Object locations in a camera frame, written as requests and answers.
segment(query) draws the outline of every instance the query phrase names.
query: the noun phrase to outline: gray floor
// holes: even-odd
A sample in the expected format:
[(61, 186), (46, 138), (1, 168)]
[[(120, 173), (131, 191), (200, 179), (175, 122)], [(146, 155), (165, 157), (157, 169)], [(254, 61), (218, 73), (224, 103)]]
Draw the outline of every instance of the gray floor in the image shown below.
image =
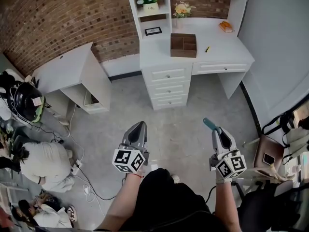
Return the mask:
[[(88, 115), (82, 109), (76, 109), (71, 135), (85, 148), (83, 172), (96, 192), (103, 198), (109, 198), (118, 192), (124, 177), (111, 164), (114, 149), (121, 142), (124, 132), (143, 120), (148, 126), (149, 165), (157, 164), (177, 174), (195, 193), (207, 199), (211, 187), (215, 185), (215, 173), (209, 171), (208, 158), (214, 152), (211, 130), (202, 122), (204, 117), (227, 129), (235, 137), (239, 148), (244, 141), (257, 137), (241, 89), (238, 87), (228, 100), (215, 74), (192, 76), (187, 106), (160, 111), (152, 109), (142, 76), (113, 81), (111, 111)], [(46, 134), (35, 137), (49, 139)], [(82, 157), (83, 151), (71, 138), (65, 140), (65, 147), (74, 151), (74, 158)], [(250, 166), (254, 151), (243, 150), (243, 154)], [(21, 174), (15, 175), (14, 180), (29, 188), (32, 196), (41, 189)], [(75, 206), (79, 219), (77, 228), (91, 230), (102, 222), (104, 215), (96, 200), (87, 203), (83, 184), (82, 180), (76, 179), (71, 191), (55, 195), (64, 203)], [(103, 213), (106, 213), (111, 201), (99, 202)], [(211, 211), (214, 211), (214, 204), (215, 192), (208, 202)]]

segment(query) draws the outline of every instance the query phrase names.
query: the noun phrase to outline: white power adapter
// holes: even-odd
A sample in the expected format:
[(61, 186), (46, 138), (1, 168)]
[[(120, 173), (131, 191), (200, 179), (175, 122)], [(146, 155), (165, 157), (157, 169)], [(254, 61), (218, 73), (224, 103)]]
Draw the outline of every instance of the white power adapter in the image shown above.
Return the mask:
[(90, 188), (89, 188), (89, 186), (84, 185), (84, 192), (85, 192), (86, 196), (90, 195)]
[(73, 165), (73, 167), (71, 167), (71, 173), (72, 173), (72, 175), (77, 175), (78, 174), (78, 172), (79, 172), (79, 170), (80, 170), (80, 168), (82, 167), (82, 163), (81, 163), (81, 161), (80, 160), (76, 160), (76, 162), (74, 163), (74, 165)]

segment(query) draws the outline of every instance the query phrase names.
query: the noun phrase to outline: wooden box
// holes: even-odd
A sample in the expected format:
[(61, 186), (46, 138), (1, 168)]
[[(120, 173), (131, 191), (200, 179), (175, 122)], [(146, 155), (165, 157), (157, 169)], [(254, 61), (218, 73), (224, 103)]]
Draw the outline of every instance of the wooden box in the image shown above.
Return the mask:
[(195, 34), (171, 33), (170, 34), (170, 56), (196, 58), (197, 38)]

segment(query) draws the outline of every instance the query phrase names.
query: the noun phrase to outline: desk drawer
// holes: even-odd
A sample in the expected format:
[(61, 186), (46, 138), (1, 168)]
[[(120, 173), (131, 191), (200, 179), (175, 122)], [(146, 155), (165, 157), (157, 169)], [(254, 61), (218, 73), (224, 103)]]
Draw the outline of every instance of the desk drawer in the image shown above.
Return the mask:
[(151, 99), (154, 110), (168, 107), (185, 106), (187, 104), (188, 94), (176, 95), (171, 97)]
[(150, 98), (183, 95), (189, 93), (190, 81), (148, 86)]
[(146, 85), (190, 81), (192, 63), (181, 63), (143, 69)]
[(209, 73), (225, 73), (225, 72), (245, 72), (249, 68), (246, 63), (229, 64), (229, 63), (194, 63), (192, 75), (209, 74)]

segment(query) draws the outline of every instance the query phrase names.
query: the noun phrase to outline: picture frame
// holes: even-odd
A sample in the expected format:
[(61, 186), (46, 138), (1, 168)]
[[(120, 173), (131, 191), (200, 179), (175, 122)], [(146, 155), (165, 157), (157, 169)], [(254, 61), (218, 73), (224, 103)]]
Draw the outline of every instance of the picture frame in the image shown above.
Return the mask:
[(161, 30), (160, 27), (145, 29), (146, 36), (153, 35), (153, 34), (158, 34), (158, 33), (162, 33), (162, 30)]

